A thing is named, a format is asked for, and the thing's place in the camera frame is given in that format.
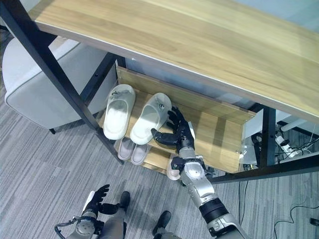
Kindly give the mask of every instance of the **shoe rack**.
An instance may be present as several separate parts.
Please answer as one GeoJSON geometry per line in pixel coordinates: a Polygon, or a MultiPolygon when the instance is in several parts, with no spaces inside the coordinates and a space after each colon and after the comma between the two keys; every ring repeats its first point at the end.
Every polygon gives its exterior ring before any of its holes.
{"type": "MultiPolygon", "coordinates": [[[[130,132],[138,120],[143,106],[152,95],[162,92],[171,99],[172,105],[179,107],[187,121],[191,121],[195,131],[195,152],[204,156],[207,166],[229,173],[238,171],[239,153],[242,151],[243,124],[255,115],[240,107],[216,101],[201,94],[148,77],[146,75],[117,67],[119,84],[131,85],[136,91],[136,101],[131,113],[128,130],[130,132]]],[[[100,119],[103,127],[105,113],[100,119]]],[[[171,132],[164,125],[160,131],[171,132]]],[[[159,145],[155,140],[143,164],[144,167],[166,173],[167,163],[173,148],[159,145]]]]}

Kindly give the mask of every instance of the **white slipper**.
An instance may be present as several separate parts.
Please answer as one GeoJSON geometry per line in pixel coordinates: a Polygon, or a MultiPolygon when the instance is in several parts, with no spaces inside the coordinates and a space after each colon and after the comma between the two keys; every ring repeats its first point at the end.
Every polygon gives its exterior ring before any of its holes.
{"type": "Polygon", "coordinates": [[[129,85],[117,85],[109,95],[103,132],[106,138],[117,140],[124,137],[135,102],[134,89],[129,85]]]}
{"type": "Polygon", "coordinates": [[[143,107],[141,116],[131,130],[131,140],[140,145],[148,143],[153,137],[151,129],[159,130],[167,120],[167,112],[170,110],[171,101],[167,95],[163,93],[153,95],[143,107]]]}
{"type": "Polygon", "coordinates": [[[134,150],[135,144],[133,141],[131,141],[129,138],[122,138],[119,151],[118,151],[118,157],[120,160],[129,160],[133,150],[134,150]]]}
{"type": "Polygon", "coordinates": [[[171,154],[170,155],[170,158],[169,158],[169,161],[168,161],[168,164],[167,164],[167,169],[166,169],[166,175],[168,176],[168,178],[170,180],[178,180],[180,179],[180,174],[179,174],[179,170],[175,170],[175,169],[172,169],[171,168],[171,162],[173,160],[174,157],[176,157],[178,155],[176,154],[171,154]]]}
{"type": "Polygon", "coordinates": [[[131,163],[135,165],[141,165],[144,162],[150,149],[151,149],[151,146],[147,144],[144,144],[144,145],[136,144],[131,156],[131,163]]]}

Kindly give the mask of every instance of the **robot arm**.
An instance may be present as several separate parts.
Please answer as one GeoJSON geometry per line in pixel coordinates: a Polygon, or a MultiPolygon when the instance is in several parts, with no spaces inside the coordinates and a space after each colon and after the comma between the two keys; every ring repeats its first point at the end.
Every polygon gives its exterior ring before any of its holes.
{"type": "Polygon", "coordinates": [[[179,157],[171,163],[172,169],[180,171],[182,182],[188,187],[188,192],[195,205],[204,217],[212,237],[219,239],[248,239],[237,220],[222,204],[212,184],[205,175],[205,165],[202,156],[195,155],[194,138],[188,122],[178,108],[173,107],[168,112],[167,123],[173,129],[173,134],[161,133],[152,129],[153,138],[159,143],[176,146],[179,157]]]}
{"type": "Polygon", "coordinates": [[[109,186],[109,184],[104,185],[98,191],[94,192],[93,196],[92,192],[90,193],[89,198],[92,197],[91,199],[88,198],[89,202],[84,207],[82,216],[74,216],[73,219],[67,223],[55,225],[54,230],[61,239],[91,239],[94,234],[99,235],[101,233],[104,222],[97,220],[98,213],[112,215],[115,214],[119,208],[119,204],[101,204],[103,197],[105,197],[109,191],[109,186]],[[66,227],[74,223],[76,223],[74,231],[65,238],[61,234],[59,227],[66,227]]]}

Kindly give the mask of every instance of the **wooden table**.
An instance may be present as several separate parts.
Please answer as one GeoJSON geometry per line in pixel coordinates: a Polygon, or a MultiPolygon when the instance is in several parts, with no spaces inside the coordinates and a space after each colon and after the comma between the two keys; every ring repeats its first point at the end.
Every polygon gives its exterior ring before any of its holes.
{"type": "Polygon", "coordinates": [[[319,122],[319,34],[230,0],[43,0],[38,27],[319,122]]]}

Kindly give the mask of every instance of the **chair leg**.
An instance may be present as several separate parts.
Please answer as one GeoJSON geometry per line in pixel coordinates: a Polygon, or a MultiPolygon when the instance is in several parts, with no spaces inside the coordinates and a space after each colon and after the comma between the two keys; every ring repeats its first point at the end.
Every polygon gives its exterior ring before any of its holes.
{"type": "Polygon", "coordinates": [[[49,131],[52,133],[52,134],[55,134],[55,130],[53,128],[50,128],[49,131]]]}

